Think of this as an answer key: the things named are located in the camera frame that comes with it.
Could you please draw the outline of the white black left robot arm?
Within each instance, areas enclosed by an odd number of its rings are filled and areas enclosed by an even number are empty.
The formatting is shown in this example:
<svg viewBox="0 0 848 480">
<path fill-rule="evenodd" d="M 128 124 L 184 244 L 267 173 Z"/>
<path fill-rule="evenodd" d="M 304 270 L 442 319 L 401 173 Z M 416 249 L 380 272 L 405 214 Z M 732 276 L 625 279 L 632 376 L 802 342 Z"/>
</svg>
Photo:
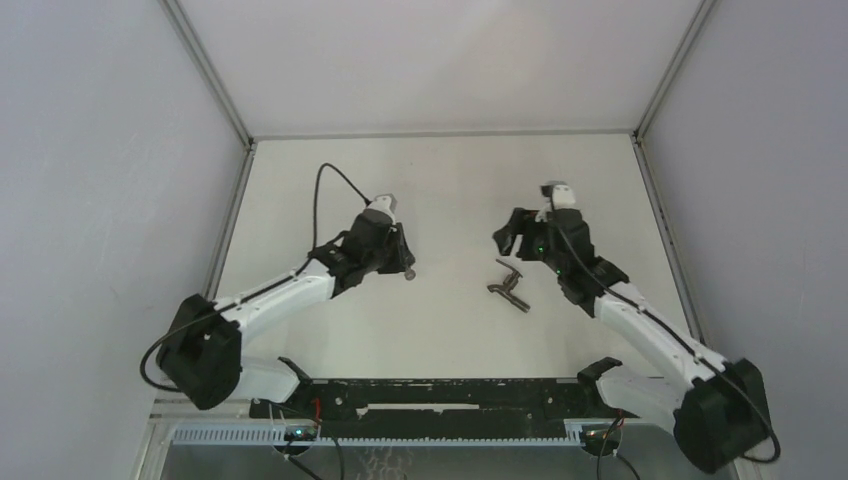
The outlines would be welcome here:
<svg viewBox="0 0 848 480">
<path fill-rule="evenodd" d="M 390 197 L 377 197 L 300 267 L 231 297 L 186 298 L 143 359 L 155 361 L 171 382 L 168 390 L 184 394 L 199 410 L 229 399 L 257 399 L 301 416 L 313 401 L 306 374 L 285 358 L 250 357 L 244 346 L 291 315 L 357 287 L 369 274 L 413 279 L 414 263 Z"/>
</svg>

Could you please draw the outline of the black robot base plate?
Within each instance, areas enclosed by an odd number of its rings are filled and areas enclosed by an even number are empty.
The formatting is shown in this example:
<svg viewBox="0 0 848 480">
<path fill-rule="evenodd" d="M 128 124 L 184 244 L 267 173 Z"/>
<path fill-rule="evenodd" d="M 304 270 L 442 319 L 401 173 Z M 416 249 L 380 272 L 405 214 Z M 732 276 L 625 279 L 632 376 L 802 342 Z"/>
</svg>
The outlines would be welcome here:
<svg viewBox="0 0 848 480">
<path fill-rule="evenodd" d="M 254 402 L 252 419 L 316 419 L 339 440 L 560 440 L 618 415 L 571 378 L 312 380 Z"/>
</svg>

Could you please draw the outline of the metal water faucet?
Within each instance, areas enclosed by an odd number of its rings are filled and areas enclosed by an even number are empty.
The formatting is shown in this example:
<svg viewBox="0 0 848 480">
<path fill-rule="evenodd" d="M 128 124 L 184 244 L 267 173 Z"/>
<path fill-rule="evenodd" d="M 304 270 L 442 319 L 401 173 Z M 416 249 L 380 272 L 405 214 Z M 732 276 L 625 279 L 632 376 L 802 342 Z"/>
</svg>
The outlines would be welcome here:
<svg viewBox="0 0 848 480">
<path fill-rule="evenodd" d="M 487 286 L 487 291 L 504 298 L 519 311 L 528 313 L 531 306 L 513 293 L 523 275 L 514 266 L 501 259 L 496 259 L 495 262 L 506 267 L 509 270 L 509 273 L 501 283 L 489 284 Z"/>
</svg>

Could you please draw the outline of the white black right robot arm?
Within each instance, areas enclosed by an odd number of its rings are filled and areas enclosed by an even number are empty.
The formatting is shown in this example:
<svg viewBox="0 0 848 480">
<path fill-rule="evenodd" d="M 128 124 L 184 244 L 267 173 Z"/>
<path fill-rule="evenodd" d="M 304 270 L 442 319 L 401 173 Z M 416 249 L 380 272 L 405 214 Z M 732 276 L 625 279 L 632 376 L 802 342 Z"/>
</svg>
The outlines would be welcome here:
<svg viewBox="0 0 848 480">
<path fill-rule="evenodd" d="M 713 474 L 769 441 L 782 446 L 771 422 L 763 376 L 749 360 L 735 362 L 672 326 L 629 276 L 598 255 L 588 223 L 574 208 L 516 208 L 492 238 L 502 256 L 541 262 L 563 296 L 626 340 L 660 374 L 640 377 L 606 357 L 586 367 L 578 402 L 592 416 L 611 408 L 648 420 L 671 435 L 684 457 Z"/>
</svg>

